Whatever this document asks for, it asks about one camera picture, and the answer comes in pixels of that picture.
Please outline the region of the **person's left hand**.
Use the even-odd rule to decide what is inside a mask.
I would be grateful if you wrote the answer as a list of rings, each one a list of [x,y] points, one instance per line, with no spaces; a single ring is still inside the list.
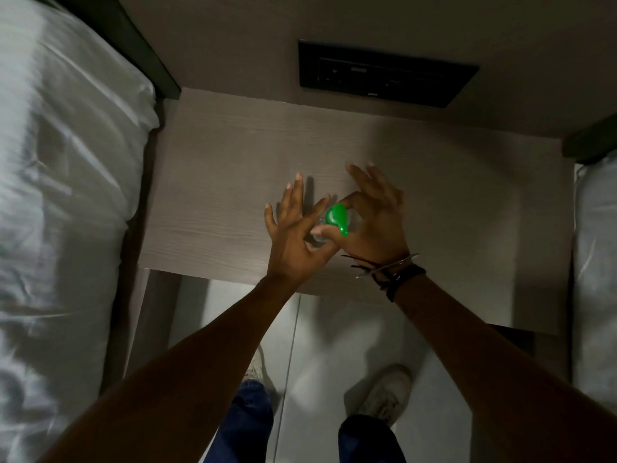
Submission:
[[[305,237],[317,223],[326,209],[330,196],[320,199],[301,219],[291,217],[291,193],[293,183],[288,183],[283,191],[274,219],[278,225],[272,242],[268,261],[268,277],[279,278],[285,285],[297,289],[322,267],[312,267],[309,260],[309,243]]]

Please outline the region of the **person's right hand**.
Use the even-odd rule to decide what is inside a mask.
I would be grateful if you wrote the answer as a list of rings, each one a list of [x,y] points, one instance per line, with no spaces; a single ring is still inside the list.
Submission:
[[[340,201],[362,218],[360,228],[349,235],[347,247],[340,249],[354,259],[355,265],[371,269],[372,263],[389,264],[407,257],[410,252],[404,233],[403,209],[397,210],[390,205],[389,189],[395,186],[373,163],[362,170],[375,181],[375,198],[358,189]]]

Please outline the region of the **clear bottle with green cap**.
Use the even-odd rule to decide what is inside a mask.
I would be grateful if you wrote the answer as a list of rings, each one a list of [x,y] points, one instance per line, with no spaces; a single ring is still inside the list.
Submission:
[[[343,204],[333,204],[320,216],[317,223],[311,229],[311,236],[318,244],[323,244],[327,239],[319,233],[322,226],[331,226],[338,230],[343,237],[356,232],[361,225],[362,218],[354,209],[348,209]]]

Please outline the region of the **person's left forearm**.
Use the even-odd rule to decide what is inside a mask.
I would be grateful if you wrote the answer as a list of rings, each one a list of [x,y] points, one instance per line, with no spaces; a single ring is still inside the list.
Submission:
[[[205,327],[101,397],[40,463],[196,463],[299,282],[267,274]]]

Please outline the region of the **person's right forearm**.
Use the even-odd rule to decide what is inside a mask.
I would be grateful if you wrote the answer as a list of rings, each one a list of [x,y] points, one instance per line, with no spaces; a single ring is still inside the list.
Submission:
[[[410,265],[387,291],[512,463],[617,463],[617,416],[540,367]]]

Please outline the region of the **silver bangle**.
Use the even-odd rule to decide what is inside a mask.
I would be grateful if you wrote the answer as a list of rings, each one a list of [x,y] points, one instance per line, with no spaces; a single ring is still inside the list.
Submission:
[[[407,263],[413,263],[413,261],[419,257],[421,254],[420,253],[413,253],[413,254],[409,254],[407,257],[402,258],[400,260],[397,260],[395,262],[390,262],[389,264],[385,264],[385,265],[378,265],[378,264],[373,264],[372,262],[372,268],[369,269],[366,266],[363,265],[353,265],[352,267],[355,268],[359,268],[363,271],[363,273],[360,273],[359,275],[355,276],[355,279],[359,279],[362,277],[370,277],[372,275],[374,275],[375,273],[378,272],[384,272],[385,270],[388,270],[390,268],[395,268],[395,267],[399,267],[401,265],[405,265]]]

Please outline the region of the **person's left white shoe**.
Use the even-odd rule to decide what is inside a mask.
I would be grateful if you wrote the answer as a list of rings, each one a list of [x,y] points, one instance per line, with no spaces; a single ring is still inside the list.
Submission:
[[[257,347],[249,367],[244,373],[242,382],[255,381],[265,385],[265,361],[261,344]]]

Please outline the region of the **person's white shoe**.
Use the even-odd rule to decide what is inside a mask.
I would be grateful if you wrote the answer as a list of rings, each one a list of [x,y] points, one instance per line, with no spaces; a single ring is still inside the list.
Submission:
[[[261,344],[257,347],[249,367],[244,373],[242,382],[255,381],[265,385],[265,361]]]
[[[375,377],[354,415],[371,417],[392,428],[405,413],[412,388],[412,373],[406,366],[388,366]]]

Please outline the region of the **person's right white shoe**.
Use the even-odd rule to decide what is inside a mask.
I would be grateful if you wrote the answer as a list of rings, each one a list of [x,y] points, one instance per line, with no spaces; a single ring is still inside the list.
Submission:
[[[354,415],[371,417],[392,428],[405,413],[412,388],[412,373],[406,366],[388,366],[375,377]]]

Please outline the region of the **person's left blue jeans leg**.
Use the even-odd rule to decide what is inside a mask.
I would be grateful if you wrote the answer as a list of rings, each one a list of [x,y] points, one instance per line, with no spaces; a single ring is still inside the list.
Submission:
[[[203,463],[265,463],[273,423],[272,400],[264,384],[243,381]]]

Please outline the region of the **person's blue jeans leg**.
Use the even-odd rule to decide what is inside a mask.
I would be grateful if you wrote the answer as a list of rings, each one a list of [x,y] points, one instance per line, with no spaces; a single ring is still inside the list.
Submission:
[[[337,442],[339,463],[407,463],[394,432],[368,415],[344,420]]]
[[[273,423],[272,400],[264,384],[243,381],[203,463],[265,463]]]

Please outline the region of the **person's right blue jeans leg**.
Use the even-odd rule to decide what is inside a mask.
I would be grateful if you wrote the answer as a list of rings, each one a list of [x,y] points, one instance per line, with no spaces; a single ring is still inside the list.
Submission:
[[[368,415],[344,420],[337,442],[339,463],[407,463],[394,432]]]

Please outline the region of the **bed with white sheet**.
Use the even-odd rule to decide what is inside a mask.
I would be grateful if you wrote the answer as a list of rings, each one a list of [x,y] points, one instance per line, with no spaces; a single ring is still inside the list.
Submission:
[[[573,383],[617,415],[617,149],[577,168]]]
[[[0,463],[99,396],[154,85],[63,8],[0,0]]]

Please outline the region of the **black wall switch panel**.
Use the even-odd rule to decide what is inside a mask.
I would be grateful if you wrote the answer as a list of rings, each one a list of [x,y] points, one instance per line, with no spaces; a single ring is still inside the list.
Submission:
[[[446,108],[477,65],[299,40],[299,84],[319,91]]]

